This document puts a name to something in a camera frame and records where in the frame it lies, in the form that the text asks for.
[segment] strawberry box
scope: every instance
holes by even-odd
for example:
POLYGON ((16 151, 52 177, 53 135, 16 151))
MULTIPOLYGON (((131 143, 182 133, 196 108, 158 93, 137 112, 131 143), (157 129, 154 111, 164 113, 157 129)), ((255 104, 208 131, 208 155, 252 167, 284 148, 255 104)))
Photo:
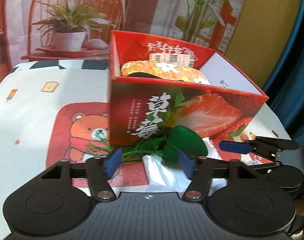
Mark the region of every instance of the strawberry box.
POLYGON ((130 145, 166 134, 176 125, 187 126, 202 138, 237 136, 268 100, 237 66, 211 48, 151 34, 113 31, 110 53, 111 145, 130 145), (193 55, 193 68, 211 85, 121 76, 123 64, 149 60, 151 53, 193 55))

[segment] black and white checkered border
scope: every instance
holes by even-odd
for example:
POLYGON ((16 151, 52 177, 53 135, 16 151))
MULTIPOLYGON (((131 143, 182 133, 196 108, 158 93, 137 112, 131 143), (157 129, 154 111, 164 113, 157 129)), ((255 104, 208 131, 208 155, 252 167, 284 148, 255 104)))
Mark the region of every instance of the black and white checkered border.
POLYGON ((59 60, 44 60, 25 62, 16 65, 10 73, 19 70, 27 69, 92 69, 92 70, 106 70, 108 69, 108 62, 103 60, 82 60, 82 59, 59 59, 59 60))

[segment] wooden chair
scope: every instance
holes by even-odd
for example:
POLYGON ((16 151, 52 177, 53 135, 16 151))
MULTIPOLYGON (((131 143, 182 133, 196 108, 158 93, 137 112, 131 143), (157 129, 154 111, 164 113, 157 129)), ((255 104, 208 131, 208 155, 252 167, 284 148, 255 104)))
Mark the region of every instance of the wooden chair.
MULTIPOLYGON (((106 14, 106 20, 111 21, 115 24, 113 27, 102 27, 102 31, 92 30, 90 33, 90 38, 102 39, 107 44, 110 43, 111 31, 116 29, 122 29, 125 19, 125 0, 80 0, 83 3, 97 4, 101 6, 101 12, 106 14)), ((85 57, 82 57, 82 53, 78 52, 77 57, 66 57, 66 55, 57 55, 57 53, 49 54, 47 52, 40 52, 39 48, 51 48, 52 46, 52 33, 43 36, 44 30, 37 30, 39 25, 32 25, 34 22, 49 18, 51 15, 47 12, 50 8, 47 4, 63 4, 64 0, 32 0, 29 20, 28 20, 28 44, 27 44, 27 55, 21 57, 21 59, 28 59, 29 61, 37 60, 51 60, 51 59, 97 59, 97 60, 107 60, 109 57, 109 50, 105 49, 100 51, 98 56, 91 56, 91 51, 85 53, 85 57)))

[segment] bear ear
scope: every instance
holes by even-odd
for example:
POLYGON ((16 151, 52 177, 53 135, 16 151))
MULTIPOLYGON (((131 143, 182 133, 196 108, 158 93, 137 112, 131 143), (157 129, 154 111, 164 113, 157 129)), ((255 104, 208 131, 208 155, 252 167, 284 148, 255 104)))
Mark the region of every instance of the bear ear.
POLYGON ((73 114, 72 121, 75 122, 76 120, 78 120, 84 116, 86 116, 86 114, 84 114, 82 112, 75 113, 75 114, 73 114))

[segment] blue curtain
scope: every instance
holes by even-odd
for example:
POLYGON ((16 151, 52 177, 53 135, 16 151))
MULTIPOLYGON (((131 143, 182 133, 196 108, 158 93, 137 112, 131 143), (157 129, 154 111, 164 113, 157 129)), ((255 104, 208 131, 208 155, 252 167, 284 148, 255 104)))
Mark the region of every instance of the blue curtain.
POLYGON ((263 87, 291 138, 304 145, 304 0, 285 49, 263 87))

